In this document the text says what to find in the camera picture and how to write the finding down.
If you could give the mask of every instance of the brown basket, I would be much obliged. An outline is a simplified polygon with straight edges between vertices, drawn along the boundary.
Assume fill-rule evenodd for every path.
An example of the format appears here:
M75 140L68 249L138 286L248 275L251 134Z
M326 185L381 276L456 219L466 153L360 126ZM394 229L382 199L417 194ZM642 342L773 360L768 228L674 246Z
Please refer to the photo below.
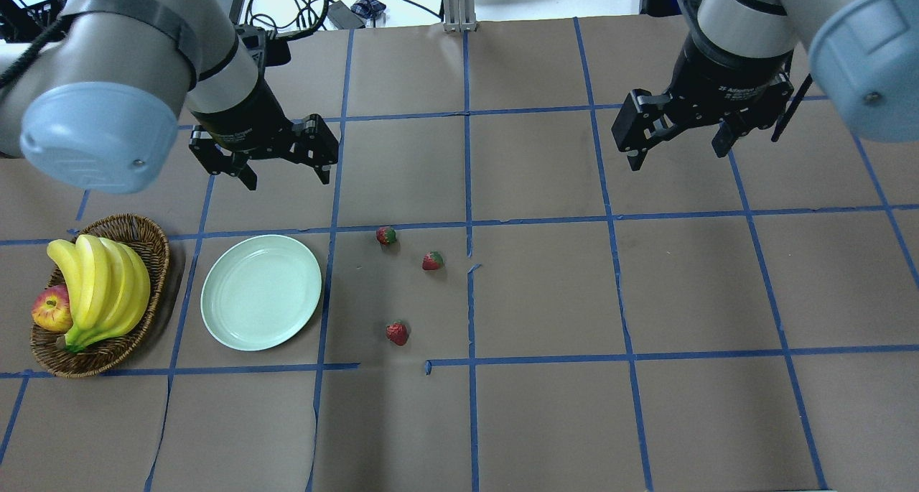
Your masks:
M163 230L145 217L134 214L108 216L83 228L80 233L106 237L112 241L128 244L137 252L150 273L150 302L147 312L137 326L128 334L109 338L89 345L85 351L72 354L56 347L60 333L50 332L38 325L32 326L32 354L48 371L58 377L89 377L99 374L124 361L137 345L144 340L154 318L157 305L167 281L169 267L169 242ZM55 272L48 287L63 283L63 275L55 266Z

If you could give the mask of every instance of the plate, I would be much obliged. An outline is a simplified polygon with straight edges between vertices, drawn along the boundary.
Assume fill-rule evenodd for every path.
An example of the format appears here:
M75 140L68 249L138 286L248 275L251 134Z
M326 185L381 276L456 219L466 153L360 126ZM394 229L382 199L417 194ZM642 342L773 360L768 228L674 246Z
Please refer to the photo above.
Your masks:
M297 334L321 293L322 273L308 247L286 236L250 237L207 273L201 317L227 347L263 351Z

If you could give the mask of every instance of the bunch of bananas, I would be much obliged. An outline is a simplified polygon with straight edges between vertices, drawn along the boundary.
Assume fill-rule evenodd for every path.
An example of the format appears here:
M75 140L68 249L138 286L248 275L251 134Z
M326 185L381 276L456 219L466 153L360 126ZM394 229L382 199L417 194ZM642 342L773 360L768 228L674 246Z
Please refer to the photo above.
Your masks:
M50 242L47 253L70 293L73 326L65 334L67 351L84 351L95 342L128 334L144 317L150 275L131 247L83 234L76 243Z

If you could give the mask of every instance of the blue grid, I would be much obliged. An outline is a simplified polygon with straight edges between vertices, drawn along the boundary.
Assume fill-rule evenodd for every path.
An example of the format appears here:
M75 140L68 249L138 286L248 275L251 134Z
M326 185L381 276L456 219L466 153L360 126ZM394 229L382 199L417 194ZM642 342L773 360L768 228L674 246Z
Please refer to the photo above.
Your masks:
M464 86L464 106L462 111L456 112L445 112L445 113L398 113L398 115L377 115L377 116L348 116L347 115L347 102L348 102L348 89L350 84L350 73L351 73L351 57L354 46L354 31L350 31L348 35L347 43L347 60L345 61L345 80L344 88L342 89L342 110L341 116L337 118L326 119L330 123L338 123L341 128L341 142L340 142L340 151L339 151L339 164L336 167L336 180L335 180L335 196L334 196L334 205L332 205L332 217L331 225L329 228L311 228L304 230L250 230L250 231L205 231L205 223L207 221L207 211L210 207L210 197L213 193L214 177L210 177L209 183L207 184L207 192L204 197L204 203L202 205L200 224L197 228L197 233L183 233L177 234L177 236L170 236L171 241L181 241L181 240L194 240L195 249L194 254L190 262L190 273L188 273L186 289L183 296L182 308L180 317L178 319L177 332L175 333L175 341L173 345L173 351L170 358L170 364L168 368L125 368L125 370L112 370L108 371L102 375L104 378L108 377L125 377L125 376L138 376L138 375L162 375L167 377L167 407L164 410L164 419L163 419L163 430L160 433L159 443L163 442L165 422L167 422L168 416L168 404L169 398L172 391L173 378L175 375L201 375L201 374L227 374L227 373L257 373L257 372L303 372L303 371L313 371L316 374L315 380L315 390L313 395L313 414L315 414L316 419L316 436L319 432L319 406L321 406L321 395L322 395L322 374L325 371L353 371L357 370L359 363L326 363L325 362L325 341L328 328L328 317L329 317L329 306L331 301L332 294L332 270L334 267L335 259L335 234L338 231L374 231L377 227L382 225L364 225L364 226L348 226L348 227L338 227L337 217L338 210L340 205L340 188L341 188L341 177L342 177L342 164L344 164L344 154L345 154L345 128L347 128L348 122L354 121L370 121L370 120L398 120L398 119L432 119L432 118L444 118L444 116L463 116L464 118L464 148L465 148L465 193L466 193L466 221L446 221L446 223L407 223L407 224L396 224L394 225L397 229L400 230L413 230L413 229L437 229L437 228L460 228L464 227L467 232L467 249L468 256L472 256L472 247L473 239L472 232L474 227L491 227L491 226L501 226L508 224L552 224L552 223L607 223L608 231L610 232L610 253L613 260L614 272L615 272L615 285L616 292L618 296L618 302L620 303L620 317L622 324L622 331L625 341L626 353L624 354L587 354L587 355L555 355L555 356L533 356L533 357L492 357L492 358L479 358L476 356L475 348L475 301L474 301L474 271L478 269L479 265L473 266L467 275L467 288L468 288L468 321L469 321L469 357L468 358L441 358L441 360L430 360L424 364L424 371L430 373L433 371L434 367L451 367L451 366L467 366L470 372L470 454L472 454L472 490L477 492L479 489L479 457L478 457L478 404L477 404L477 384L476 384L476 367L480 365L518 365L518 364L562 364L562 363L577 363L577 362L607 362L607 361L618 361L618 362L628 362L630 366L630 383L631 391L633 391L633 404L635 410L635 419L636 419L636 430L638 434L639 450L641 456L641 463L643 464L643 473L645 479L645 486L649 492L653 492L653 474L652 466L650 466L650 457L648 454L647 442L644 435L644 424L643 424L643 413L641 413L641 403L640 403L640 387L638 381L638 375L635 370L635 363L637 361L679 361L679 360L700 360L700 358L784 358L785 364L788 368L788 377L790 377L790 383L792 390L795 394L795 400L798 406L798 413L801 415L801 427L804 431L805 439L807 440L808 449L810 450L811 459L813 460L814 473L816 475L818 485L820 488L827 489L827 482L821 469L820 456L818 456L817 444L813 438L813 433L811 433L810 424L808 423L807 410L805 407L805 400L802 394L800 385L798 385L797 375L795 373L794 361L792 357L795 356L814 356L814 355L830 355L830 354L863 354L863 353L890 353L890 352L919 352L919 344L905 344L905 345L850 345L849 347L813 347L813 348L790 348L788 347L788 341L785 339L785 332L782 326L780 313L778 311L778 303L775 301L775 295L772 290L771 281L769 279L767 264L765 263L765 257L762 255L762 249L759 243L758 235L756 233L755 227L755 217L758 216L770 216L770 215L790 215L790 214L822 214L822 213L869 213L870 211L884 211L887 214L887 219L890 221L890 225L893 227L893 231L899 243L900 250L905 257L906 263L909 266L910 273L915 280L916 286L919 287L919 272L917 272L915 262L910 255L908 246L906 246L905 239L903 239L902 231L900 231L899 224L897 223L896 217L893 214L894 210L919 210L919 204L890 204L887 201L886 195L884 194L883 188L880 185L879 179L874 172L874 169L871 165L867 153L864 151L860 140L853 136L854 145L859 151L859 154L866 167L867 174L869 174L872 183L875 185L877 195L879 195L880 202L879 206L863 206L863 207L832 207L832 208L817 208L817 210L811 210L811 208L772 208L772 210L752 210L749 207L749 202L747 201L744 183L742 183L741 172L737 166L737 162L733 157L733 154L729 155L729 163L731 164L732 172L735 178L738 192L742 201L742 210L723 210L723 211L698 211L698 213L640 213L640 214L614 214L612 207L610 205L610 194L607 189L606 181L606 172L604 171L604 160L603 154L600 149L600 128L597 124L597 110L600 109L617 109L621 107L619 103L595 103L593 96L593 89L590 80L590 73L587 62L587 54L584 52L584 40L581 34L581 27L578 18L572 19L572 24L574 24L574 33L577 35L577 44L579 48L579 54L581 57L582 68L584 71L584 85L585 90L587 91L587 101L586 106L549 106L549 107L526 107L526 108L508 108L508 109L480 109L472 110L470 109L470 59L469 59L469 34L463 33L462 37L462 52L463 52L463 86ZM806 101L821 101L826 100L826 96L808 96L805 97ZM594 152L595 157L597 158L597 170L600 174L600 187L603 195L604 207L606 208L606 215L603 216L584 216L584 217L557 217L557 218L541 218L541 219L532 219L532 218L520 218L520 219L511 219L504 221L497 220L483 220L477 221L472 219L472 155L470 154L470 118L472 116L486 116L486 115L503 115L503 113L549 113L549 112L565 112L565 111L588 111L590 112L591 118L591 127L593 129L593 139L594 139ZM186 131L191 129L191 126L183 125L180 126L181 131ZM81 200L78 214L76 214L76 220L81 221L83 219L83 213L85 212L86 205L88 204L91 193L85 191L83 193L83 198ZM653 220L669 220L669 219L686 219L686 218L711 218L711 217L745 217L747 224L749 226L752 243L755 247L756 257L762 272L762 280L764 280L765 290L767 290L768 299L770 306L772 308L773 317L775 320L775 327L779 335L779 340L781 348L778 349L758 349L758 351L697 351L697 352L653 352L653 353L636 353L633 350L633 344L631 344L631 338L629 333L629 326L626 320L626 308L624 306L624 301L622 298L622 289L621 289L621 268L620 261L618 261L618 250L617 250L617 241L616 241L616 223L618 221L653 221ZM249 237L249 236L259 236L259 234L266 233L276 233L276 234L299 234L299 233L328 233L329 234L329 259L326 265L326 276L325 276L325 296L324 302L322 303L322 322L321 327L319 328L319 353L317 357L317 362L315 364L283 364L283 365L263 365L263 366L238 366L238 367L204 367L204 368L177 368L177 359L178 353L181 345L182 333L185 326L185 321L187 317L187 310L190 306L192 286L195 279L195 273L197 270L197 259L200 255L201 244L205 239L210 238L233 238L233 237ZM21 239L21 240L0 240L0 246L35 246L35 244L44 244L50 242L51 239ZM45 379L52 378L52 374L46 371L32 371L32 370L23 370L17 372L0 372L0 379L4 380L20 380L19 393L17 394L17 399L14 402L13 411L10 414L9 422L7 422L6 430L4 430L4 436L2 443L0 443L0 463L3 463L4 454L6 454L7 446L9 446L10 437L14 431L14 424L16 424L17 416L19 416L19 410L23 401L23 398L27 391L27 384L32 379ZM316 453L316 442L313 440L313 463L315 461ZM151 470L146 480L144 490L149 491L151 489L152 479L154 479L155 465L157 465L157 459L154 459L154 462L151 465ZM313 486L313 472L311 467L311 473L309 473L309 482L306 486L307 492L312 491Z

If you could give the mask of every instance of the metal post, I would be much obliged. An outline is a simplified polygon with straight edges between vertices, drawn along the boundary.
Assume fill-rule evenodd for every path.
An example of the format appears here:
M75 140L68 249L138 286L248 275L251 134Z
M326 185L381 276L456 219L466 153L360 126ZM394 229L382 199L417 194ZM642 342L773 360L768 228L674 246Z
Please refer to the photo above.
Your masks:
M476 30L475 0L444 0L444 30Z

